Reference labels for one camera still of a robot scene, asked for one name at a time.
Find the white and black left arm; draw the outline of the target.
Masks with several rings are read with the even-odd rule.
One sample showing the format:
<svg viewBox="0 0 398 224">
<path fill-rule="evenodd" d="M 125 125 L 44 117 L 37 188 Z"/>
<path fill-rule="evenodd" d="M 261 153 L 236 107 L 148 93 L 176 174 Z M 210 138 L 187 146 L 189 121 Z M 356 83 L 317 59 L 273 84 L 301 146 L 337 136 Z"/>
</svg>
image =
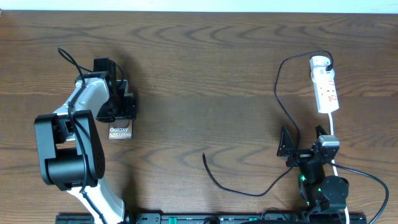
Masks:
<svg viewBox="0 0 398 224">
<path fill-rule="evenodd" d="M 105 156 L 95 124 L 132 124 L 136 119 L 136 101 L 128 93 L 128 82 L 116 77 L 120 69 L 107 57 L 96 58 L 93 70 L 76 78 L 68 100 L 34 121 L 43 181 L 75 196 L 95 223 L 135 222 L 104 178 Z"/>
</svg>

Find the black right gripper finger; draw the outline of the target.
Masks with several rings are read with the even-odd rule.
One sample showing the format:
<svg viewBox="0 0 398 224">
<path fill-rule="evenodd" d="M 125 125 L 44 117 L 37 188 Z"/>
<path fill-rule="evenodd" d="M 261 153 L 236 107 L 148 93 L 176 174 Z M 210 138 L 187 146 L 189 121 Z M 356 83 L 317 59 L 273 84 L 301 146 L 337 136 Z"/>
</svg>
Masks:
<svg viewBox="0 0 398 224">
<path fill-rule="evenodd" d="M 288 157 L 292 155 L 295 151 L 295 144 L 288 131 L 288 129 L 283 126 L 281 129 L 280 142 L 277 150 L 277 157 Z"/>
<path fill-rule="evenodd" d="M 325 131 L 325 129 L 323 128 L 323 126 L 322 125 L 318 125 L 316 128 L 315 128 L 315 130 L 316 130 L 316 134 L 317 134 L 317 139 L 320 137 L 320 136 L 323 136 L 323 135 L 328 135 L 328 133 Z"/>
</svg>

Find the Samsung Galaxy smartphone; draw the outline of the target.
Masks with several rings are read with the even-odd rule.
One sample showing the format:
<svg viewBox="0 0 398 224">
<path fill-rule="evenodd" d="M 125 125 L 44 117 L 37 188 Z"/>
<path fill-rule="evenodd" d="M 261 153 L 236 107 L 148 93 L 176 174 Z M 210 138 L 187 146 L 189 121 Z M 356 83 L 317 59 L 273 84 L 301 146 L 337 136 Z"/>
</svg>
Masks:
<svg viewBox="0 0 398 224">
<path fill-rule="evenodd" d="M 132 120 L 116 120 L 109 123 L 108 139 L 123 140 L 133 138 L 134 125 Z"/>
</svg>

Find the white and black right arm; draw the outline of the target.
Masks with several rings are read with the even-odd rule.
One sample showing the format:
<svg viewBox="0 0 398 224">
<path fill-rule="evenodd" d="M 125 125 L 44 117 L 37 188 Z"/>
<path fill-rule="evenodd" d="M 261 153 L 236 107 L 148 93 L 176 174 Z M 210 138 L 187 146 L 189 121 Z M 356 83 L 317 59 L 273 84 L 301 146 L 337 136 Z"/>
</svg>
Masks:
<svg viewBox="0 0 398 224">
<path fill-rule="evenodd" d="M 337 213 L 346 208 L 349 183 L 342 177 L 327 176 L 323 166 L 334 159 L 340 142 L 320 125 L 316 127 L 316 132 L 317 141 L 310 149 L 298 149 L 288 129 L 282 127 L 277 156 L 287 159 L 287 167 L 300 169 L 300 193 L 312 212 Z"/>
</svg>

